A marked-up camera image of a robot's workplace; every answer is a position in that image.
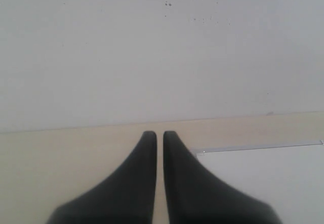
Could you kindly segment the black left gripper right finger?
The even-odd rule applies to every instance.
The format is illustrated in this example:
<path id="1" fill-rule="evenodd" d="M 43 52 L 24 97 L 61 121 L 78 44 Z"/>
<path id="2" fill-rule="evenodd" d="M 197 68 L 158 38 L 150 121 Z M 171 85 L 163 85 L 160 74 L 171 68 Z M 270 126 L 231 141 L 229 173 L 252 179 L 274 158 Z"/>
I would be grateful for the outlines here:
<path id="1" fill-rule="evenodd" d="M 163 135 L 170 223 L 281 223 L 273 208 L 208 171 L 175 131 Z"/>

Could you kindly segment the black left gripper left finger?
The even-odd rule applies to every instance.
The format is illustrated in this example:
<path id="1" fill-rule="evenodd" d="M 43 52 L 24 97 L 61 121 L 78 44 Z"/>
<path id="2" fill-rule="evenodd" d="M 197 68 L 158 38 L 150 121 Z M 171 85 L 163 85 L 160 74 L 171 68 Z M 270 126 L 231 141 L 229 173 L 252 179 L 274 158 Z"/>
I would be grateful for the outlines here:
<path id="1" fill-rule="evenodd" d="M 126 160 L 104 181 L 59 206 L 48 223 L 152 223 L 157 136 L 145 131 Z"/>

